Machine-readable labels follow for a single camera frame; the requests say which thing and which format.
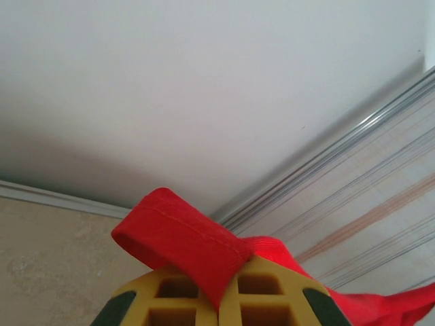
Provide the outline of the red t-shirt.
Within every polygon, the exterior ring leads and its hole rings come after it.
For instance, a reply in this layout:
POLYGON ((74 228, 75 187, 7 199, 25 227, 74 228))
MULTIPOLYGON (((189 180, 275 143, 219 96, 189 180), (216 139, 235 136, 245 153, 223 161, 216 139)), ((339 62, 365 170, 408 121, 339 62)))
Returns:
MULTIPOLYGON (((111 235, 150 271, 168 267, 188 276, 217 317, 228 284, 255 256, 315 280, 280 240, 239 238, 167 188, 146 195, 111 235)), ((435 308, 435 283, 386 296, 326 289, 352 326, 415 326, 435 308)))

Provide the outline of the aluminium frame post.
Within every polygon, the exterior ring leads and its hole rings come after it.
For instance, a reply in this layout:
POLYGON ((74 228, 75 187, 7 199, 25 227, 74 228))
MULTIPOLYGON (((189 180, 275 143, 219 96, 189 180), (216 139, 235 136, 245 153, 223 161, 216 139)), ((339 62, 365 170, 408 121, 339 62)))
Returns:
POLYGON ((283 200, 433 89, 435 67, 426 69, 422 62, 416 62, 297 151, 271 175, 213 212, 212 218, 229 230, 238 228, 283 200))

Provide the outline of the thin aluminium table edge bar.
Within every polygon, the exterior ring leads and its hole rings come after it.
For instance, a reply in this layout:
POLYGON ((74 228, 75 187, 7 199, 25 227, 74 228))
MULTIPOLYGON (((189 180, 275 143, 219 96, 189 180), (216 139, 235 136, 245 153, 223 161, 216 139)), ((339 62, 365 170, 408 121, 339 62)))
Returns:
POLYGON ((0 180, 0 197, 117 219, 125 218, 131 211, 131 209, 120 206, 114 206, 2 180, 0 180))

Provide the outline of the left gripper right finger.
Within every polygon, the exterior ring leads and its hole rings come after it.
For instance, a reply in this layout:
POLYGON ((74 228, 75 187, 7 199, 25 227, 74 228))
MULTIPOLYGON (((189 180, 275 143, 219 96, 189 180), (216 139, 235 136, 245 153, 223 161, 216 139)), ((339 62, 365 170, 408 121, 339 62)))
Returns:
POLYGON ((251 258, 228 284, 218 326, 352 326, 317 281, 251 258))

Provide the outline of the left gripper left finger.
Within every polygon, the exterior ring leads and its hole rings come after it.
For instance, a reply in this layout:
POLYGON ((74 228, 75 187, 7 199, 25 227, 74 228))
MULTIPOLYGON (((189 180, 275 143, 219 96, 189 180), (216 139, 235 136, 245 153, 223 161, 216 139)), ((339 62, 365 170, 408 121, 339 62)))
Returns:
POLYGON ((218 326, 218 316, 188 276, 166 267, 122 285, 91 326, 218 326))

